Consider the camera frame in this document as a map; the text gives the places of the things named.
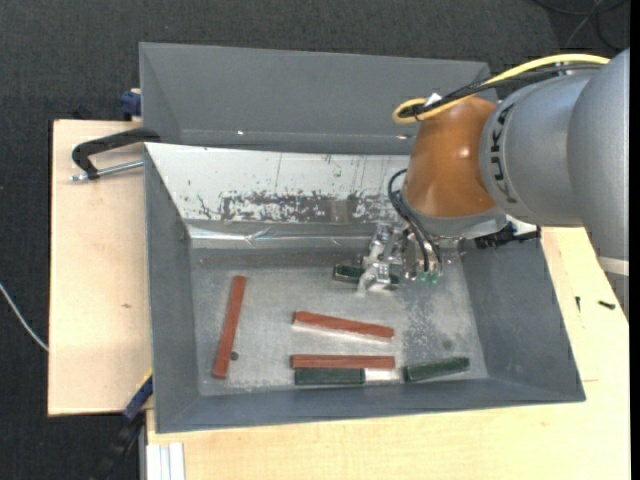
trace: green object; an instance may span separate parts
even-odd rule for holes
[[[333,278],[336,281],[345,283],[358,284],[360,277],[365,273],[362,267],[354,267],[352,265],[336,265],[333,267]],[[389,274],[391,284],[400,284],[400,278],[395,274]]]
[[[364,384],[364,368],[296,368],[296,386]]]
[[[452,373],[460,373],[469,369],[468,357],[451,357],[433,363],[414,364],[404,367],[405,382],[417,382],[433,379]]]

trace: wire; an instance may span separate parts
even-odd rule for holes
[[[548,2],[545,2],[544,0],[530,0],[533,3],[539,5],[540,7],[542,7],[543,9],[546,9],[548,11],[552,11],[552,12],[556,12],[559,14],[564,14],[564,15],[568,15],[568,16],[588,16],[588,18],[586,18],[585,20],[583,20],[581,23],[578,24],[578,26],[576,27],[576,29],[574,30],[574,32],[571,34],[570,38],[565,42],[566,44],[569,44],[571,42],[571,40],[573,40],[574,36],[578,33],[578,31],[580,29],[582,29],[582,27],[584,27],[587,23],[590,23],[590,19],[593,18],[594,23],[592,23],[593,28],[596,31],[596,34],[598,35],[598,37],[600,38],[600,40],[604,43],[605,46],[607,46],[608,48],[611,48],[613,51],[615,52],[619,52],[622,50],[622,48],[619,48],[617,46],[615,46],[614,44],[610,43],[605,37],[604,34],[602,33],[602,26],[600,25],[600,15],[604,14],[604,13],[608,13],[610,11],[613,11],[615,9],[618,9],[619,7],[623,6],[625,3],[627,3],[629,0],[618,0],[617,2],[615,2],[614,4],[611,4],[608,7],[605,7],[604,9],[594,9],[593,7],[587,11],[575,11],[575,10],[571,10],[571,9],[562,9],[560,7],[555,7],[551,4],[549,4]],[[601,2],[603,0],[593,0],[594,2],[596,2],[596,4],[598,2]]]
[[[389,200],[391,201],[393,208],[398,213],[398,215],[400,215],[400,217],[402,217],[407,222],[407,224],[411,228],[411,231],[415,235],[416,242],[418,242],[418,246],[420,247],[420,252],[424,257],[424,265],[423,265],[424,271],[428,272],[429,252],[427,251],[427,248],[424,245],[425,242],[428,243],[431,249],[433,250],[433,254],[435,255],[436,260],[438,261],[438,264],[440,265],[440,267],[442,267],[442,257],[440,255],[440,250],[438,246],[433,241],[427,238],[426,231],[422,229],[422,226],[420,226],[420,223],[411,216],[411,213],[402,203],[402,200],[400,199],[400,196],[399,196],[400,191],[396,190],[394,192],[393,190],[393,182],[396,179],[398,179],[400,175],[406,172],[407,172],[407,169],[402,169],[397,173],[395,173],[393,176],[391,176],[391,179],[389,180],[389,184],[387,185],[387,193],[389,195]]]
[[[572,9],[562,9],[561,7],[555,7],[554,5],[551,5],[548,2],[545,2],[544,0],[531,0],[531,1],[535,4],[538,4],[543,9],[546,9],[552,12],[557,12],[558,14],[566,14],[568,16],[586,16],[587,14],[589,14],[589,11],[574,11]],[[624,5],[626,1],[627,0],[621,0],[619,2],[616,2],[615,4],[612,4],[609,7],[600,9],[596,14],[603,14],[605,12],[613,11],[614,9],[617,9],[621,5]]]
[[[564,53],[564,54],[558,54],[558,55],[550,55],[548,57],[542,57],[540,59],[525,62],[524,64],[508,69],[500,73],[499,75],[496,75],[492,78],[485,80],[484,82],[480,83],[477,87],[479,89],[482,89],[484,86],[488,84],[491,84],[493,82],[499,82],[501,80],[515,78],[516,76],[521,75],[526,71],[531,71],[531,70],[544,67],[544,66],[549,66],[552,64],[570,63],[570,62],[606,64],[607,62],[609,62],[609,59],[607,59],[606,57],[600,57],[598,55],[590,55],[590,54],[584,54],[584,53]],[[565,68],[564,70],[570,69],[569,66],[563,66],[563,67]],[[393,120],[398,124],[408,124],[414,121],[424,121],[425,119],[433,117],[434,115],[439,114],[440,112],[447,110],[448,108],[451,108],[454,105],[457,105],[461,101],[470,97],[471,95],[459,97],[447,103],[440,104],[436,108],[431,108],[431,106],[427,106],[426,98],[414,98],[414,99],[405,101],[400,106],[398,106],[398,108],[396,108],[393,111],[392,117],[393,117]],[[401,114],[403,113],[403,111],[405,111],[406,107],[413,107],[420,103],[424,105],[423,111],[420,114],[412,113],[410,117],[401,117]]]
[[[536,71],[525,72],[525,73],[522,73],[521,75],[518,75],[517,77],[507,78],[505,80],[498,80],[496,82],[491,82],[491,83],[488,83],[486,81],[474,82],[472,84],[461,87],[460,89],[456,89],[455,91],[447,94],[446,96],[443,96],[442,99],[429,104],[427,108],[429,110],[433,110],[442,105],[446,105],[449,102],[458,101],[464,96],[474,96],[478,93],[487,91],[489,89],[497,89],[503,86],[511,86],[515,82],[522,82],[530,78],[547,77],[550,73],[558,74],[558,73],[563,73],[567,71],[577,71],[582,69],[593,70],[594,68],[595,67],[593,64],[574,64],[571,66],[567,66],[567,65],[550,66],[550,67],[538,69]],[[415,104],[407,105],[400,111],[399,117],[401,118],[410,117],[412,119],[415,119],[415,116],[420,114],[424,110],[425,110],[424,100],[416,99]]]
[[[49,347],[47,346],[47,344],[44,341],[42,341],[42,339],[40,339],[40,337],[35,333],[35,331],[31,328],[31,326],[24,319],[24,317],[22,316],[22,313],[20,313],[20,310],[18,309],[18,306],[16,306],[16,303],[13,302],[13,299],[9,295],[9,292],[7,292],[7,290],[5,289],[4,285],[2,284],[2,281],[0,281],[0,291],[4,295],[4,298],[7,299],[7,302],[9,303],[9,306],[11,307],[11,309],[13,310],[15,315],[18,317],[18,320],[20,320],[20,323],[22,324],[22,327],[24,327],[26,329],[26,331],[31,335],[31,337],[34,340],[36,340],[36,343],[38,345],[40,345],[40,347],[42,347],[44,350],[49,352]]]
[[[573,38],[576,37],[576,34],[578,32],[580,32],[582,27],[584,27],[589,22],[589,19],[591,19],[591,16],[593,16],[593,14],[595,13],[596,9],[598,9],[598,7],[600,5],[602,5],[602,3],[604,1],[605,0],[598,0],[595,4],[593,4],[593,7],[591,7],[591,10],[589,11],[589,13],[582,19],[582,21],[578,24],[578,26],[575,28],[575,30],[569,36],[569,38],[567,39],[567,41],[564,44],[563,49],[566,50],[567,48],[569,48],[569,45],[571,44],[571,41],[573,41]]]

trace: black cable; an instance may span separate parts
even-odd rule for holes
[[[433,250],[433,253],[436,256],[436,259],[438,260],[438,263],[440,264],[440,266],[442,266],[442,257],[440,255],[440,250],[438,246],[433,241],[429,240],[429,238],[427,237],[426,231],[422,229],[422,226],[420,226],[420,223],[417,222],[411,216],[411,213],[407,210],[407,208],[402,203],[402,200],[400,199],[400,195],[399,195],[400,191],[397,190],[394,192],[393,190],[393,182],[399,176],[401,176],[406,172],[407,172],[407,169],[402,169],[397,173],[395,173],[393,176],[391,176],[391,179],[389,180],[389,184],[387,185],[387,193],[389,195],[389,200],[391,201],[393,208],[398,213],[398,215],[400,215],[400,217],[402,217],[407,222],[407,224],[411,228],[411,231],[415,235],[416,241],[418,242],[418,246],[420,247],[420,252],[424,257],[424,271],[427,272],[429,270],[429,253],[427,251],[427,248],[424,245],[425,242],[431,246],[431,249]]]
[[[599,65],[590,64],[590,63],[576,63],[576,64],[563,64],[559,66],[547,66],[543,68],[539,68],[535,71],[525,71],[524,73],[520,73],[517,76],[506,78],[504,80],[497,80],[495,82],[487,83],[487,78],[480,82],[474,82],[469,85],[465,85],[455,91],[447,94],[442,99],[431,103],[429,105],[425,105],[423,103],[418,103],[416,105],[411,105],[402,109],[401,112],[398,113],[398,117],[416,117],[423,112],[436,109],[458,99],[464,98],[466,96],[473,96],[474,94],[478,94],[480,92],[489,90],[489,89],[497,89],[504,86],[513,85],[514,83],[525,81],[531,78],[543,78],[547,77],[549,74],[554,73],[562,73],[565,71],[573,71],[580,69],[598,69]]]
[[[605,0],[598,0],[595,4],[593,4],[593,7],[591,7],[591,10],[589,11],[589,13],[578,24],[578,26],[575,28],[575,30],[571,33],[571,35],[569,36],[569,38],[565,42],[564,47],[563,47],[564,50],[569,48],[569,45],[571,44],[571,41],[573,41],[573,38],[576,37],[576,34],[582,29],[582,27],[584,27],[589,22],[589,19],[591,18],[593,13],[596,11],[596,9],[600,5],[602,5],[602,2],[604,2],[604,1]]]
[[[627,0],[621,0],[620,2],[618,2],[618,5],[616,5],[616,7],[623,5],[624,3],[626,3]],[[618,48],[617,46],[615,46],[613,43],[609,42],[607,40],[606,37],[604,37],[604,33],[602,32],[602,25],[600,24],[600,13],[595,13],[593,15],[593,21],[594,21],[594,28],[596,30],[596,34],[598,35],[598,38],[600,39],[600,41],[602,41],[604,43],[605,46],[607,46],[608,48],[611,48],[613,51],[615,52],[619,52],[622,50],[622,48]]]
[[[604,14],[604,13],[608,13],[610,11],[613,11],[615,9],[618,9],[619,7],[623,6],[625,3],[627,3],[629,0],[619,0],[617,2],[615,2],[614,4],[609,5],[608,7],[605,7],[603,9],[600,9],[600,2],[604,1],[604,0],[593,0],[595,2],[594,6],[591,7],[589,10],[586,11],[574,11],[571,9],[562,9],[559,7],[555,7],[551,4],[549,4],[548,2],[545,2],[544,0],[530,0],[532,2],[534,2],[535,4],[539,5],[540,7],[542,7],[543,9],[546,9],[548,11],[552,11],[552,12],[556,12],[559,14],[564,14],[564,15],[568,15],[568,16],[584,16],[586,17],[584,20],[582,20],[578,26],[574,29],[574,31],[572,32],[571,36],[569,37],[569,39],[567,39],[567,41],[565,42],[566,45],[570,44],[571,41],[573,41],[573,39],[575,38],[575,35],[582,29],[582,27],[584,27],[587,23],[591,23],[591,19],[593,20],[593,23],[591,23],[591,25],[593,26],[598,38],[600,39],[600,41],[602,41],[602,43],[607,46],[608,48],[610,48],[611,50],[615,51],[615,52],[620,52],[622,50],[622,48],[619,48],[617,46],[615,46],[614,44],[612,44],[610,41],[607,40],[607,38],[604,36],[604,33],[602,32],[602,26],[600,24],[600,15]]]
[[[589,11],[574,11],[571,9],[562,9],[560,7],[555,7],[549,4],[548,2],[545,2],[544,0],[531,0],[531,1],[534,2],[535,4],[538,4],[543,9],[546,9],[552,12],[557,12],[558,14],[566,14],[568,16],[586,16],[587,14],[589,14]],[[623,5],[626,1],[627,0],[621,0],[619,2],[616,2],[615,4],[612,4],[609,7],[599,10],[597,14],[613,11],[614,9],[617,9],[618,7]]]

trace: metal clamp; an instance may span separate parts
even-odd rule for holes
[[[96,180],[105,174],[111,174],[142,165],[141,162],[130,162],[123,166],[110,167],[99,171],[89,159],[89,156],[91,155],[121,148],[123,146],[129,146],[138,142],[160,142],[160,136],[148,128],[135,128],[126,132],[116,133],[114,135],[78,144],[74,148],[73,153],[71,153],[71,158],[78,167],[84,171],[84,174],[72,176],[71,179],[74,181],[81,179]]]

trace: red stick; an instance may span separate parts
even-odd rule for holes
[[[227,378],[233,340],[236,337],[236,328],[238,327],[238,320],[240,319],[240,308],[242,307],[242,298],[244,297],[244,288],[246,285],[247,278],[244,276],[235,276],[231,282],[231,294],[229,295],[229,302],[227,303],[227,314],[224,317],[222,336],[218,344],[216,361],[213,365],[212,375],[216,379]]]
[[[336,318],[333,316],[321,315],[319,313],[310,313],[309,311],[296,311],[293,314],[293,323],[320,327],[330,331],[350,332],[384,340],[390,340],[393,338],[393,329],[391,327],[369,324],[367,322],[358,322],[356,320],[347,320],[346,318]]]
[[[291,368],[376,368],[391,370],[395,368],[393,356],[348,356],[322,354],[296,354],[291,356]]]

